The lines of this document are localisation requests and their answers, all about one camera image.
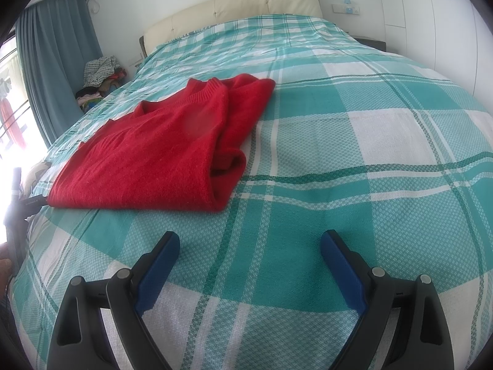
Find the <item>headboard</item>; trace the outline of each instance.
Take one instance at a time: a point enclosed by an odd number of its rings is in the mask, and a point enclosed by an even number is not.
[[[298,14],[322,18],[319,0],[209,0],[155,23],[140,38],[144,56],[172,39],[236,19],[263,14]]]

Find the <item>teal and white checkered blanket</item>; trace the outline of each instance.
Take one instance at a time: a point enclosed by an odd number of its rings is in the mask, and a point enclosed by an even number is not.
[[[328,368],[357,320],[320,256],[320,236],[333,228],[370,266],[431,276],[455,368],[464,369],[493,331],[493,119],[435,71],[362,46],[327,21],[263,15],[160,46],[133,82],[54,143],[35,193],[48,193],[108,119],[191,77],[243,72],[277,86],[242,147],[247,168],[226,210],[44,208],[33,219],[10,288],[29,360],[46,367],[71,277],[109,277],[173,230],[181,253],[144,321],[174,369]],[[110,314],[104,319],[129,368]]]

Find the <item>pile of clothes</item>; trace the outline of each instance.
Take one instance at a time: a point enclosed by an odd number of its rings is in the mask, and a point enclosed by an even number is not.
[[[89,61],[84,67],[84,87],[75,94],[81,110],[86,113],[124,83],[127,76],[114,56]]]

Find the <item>light switch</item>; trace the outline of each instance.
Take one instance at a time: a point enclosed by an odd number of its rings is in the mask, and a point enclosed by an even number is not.
[[[359,15],[359,5],[354,4],[332,4],[332,11],[337,14]]]

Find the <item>folded red sweater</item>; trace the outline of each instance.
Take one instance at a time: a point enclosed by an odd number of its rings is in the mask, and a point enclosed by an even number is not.
[[[69,159],[48,195],[67,208],[222,210],[245,170],[240,145],[274,81],[195,79],[109,120]]]

